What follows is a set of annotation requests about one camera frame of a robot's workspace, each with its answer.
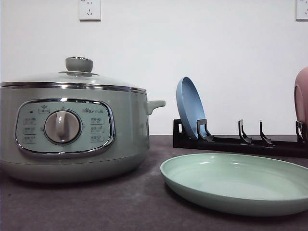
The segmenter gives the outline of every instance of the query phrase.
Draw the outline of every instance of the black dish rack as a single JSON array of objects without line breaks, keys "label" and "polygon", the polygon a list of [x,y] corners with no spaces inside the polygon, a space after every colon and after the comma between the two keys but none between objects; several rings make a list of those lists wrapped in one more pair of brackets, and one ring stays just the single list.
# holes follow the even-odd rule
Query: black dish rack
[{"label": "black dish rack", "polygon": [[[207,129],[207,119],[196,121],[198,140],[191,139],[185,132],[180,119],[173,120],[173,147],[201,150],[226,151],[245,154],[277,155],[308,158],[307,127],[303,122],[296,121],[297,141],[274,141],[266,137],[262,131],[260,120],[260,137],[253,139],[244,132],[243,120],[238,121],[238,138],[215,137]],[[207,136],[203,137],[200,127],[204,126]]]}]

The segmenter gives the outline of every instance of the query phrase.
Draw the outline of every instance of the light green plate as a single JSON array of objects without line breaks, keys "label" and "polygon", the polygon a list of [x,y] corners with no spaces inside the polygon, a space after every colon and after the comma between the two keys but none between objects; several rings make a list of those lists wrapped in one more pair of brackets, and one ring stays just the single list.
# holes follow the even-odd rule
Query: light green plate
[{"label": "light green plate", "polygon": [[308,209],[308,168],[237,154],[191,154],[160,166],[167,185],[198,205],[246,216]]}]

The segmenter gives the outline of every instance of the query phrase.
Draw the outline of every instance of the gray table surface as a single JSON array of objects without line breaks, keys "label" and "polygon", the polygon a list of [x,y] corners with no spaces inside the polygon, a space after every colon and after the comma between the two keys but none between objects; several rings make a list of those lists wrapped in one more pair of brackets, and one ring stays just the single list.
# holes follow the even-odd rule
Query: gray table surface
[{"label": "gray table surface", "polygon": [[[308,211],[274,218],[224,214],[197,206],[164,183],[160,164],[174,156],[213,153],[172,147],[150,136],[150,155],[136,170],[106,180],[66,185],[21,182],[0,171],[1,231],[308,231]],[[308,159],[277,157],[308,167]]]}]

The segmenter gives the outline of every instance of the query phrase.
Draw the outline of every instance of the lid handle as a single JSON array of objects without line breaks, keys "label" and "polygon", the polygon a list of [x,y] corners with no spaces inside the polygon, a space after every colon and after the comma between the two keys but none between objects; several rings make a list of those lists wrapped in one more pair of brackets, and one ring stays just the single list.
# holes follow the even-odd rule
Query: lid handle
[{"label": "lid handle", "polygon": [[65,66],[68,71],[91,72],[93,61],[84,57],[68,57],[65,59]]}]

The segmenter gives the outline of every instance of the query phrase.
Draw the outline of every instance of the wall outlet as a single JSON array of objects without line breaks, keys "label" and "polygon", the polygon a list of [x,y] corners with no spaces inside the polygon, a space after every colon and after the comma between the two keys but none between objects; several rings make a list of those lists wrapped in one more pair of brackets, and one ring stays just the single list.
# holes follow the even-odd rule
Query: wall outlet
[{"label": "wall outlet", "polygon": [[296,20],[308,20],[308,0],[296,0]]},{"label": "wall outlet", "polygon": [[79,0],[80,21],[101,20],[101,0]]}]

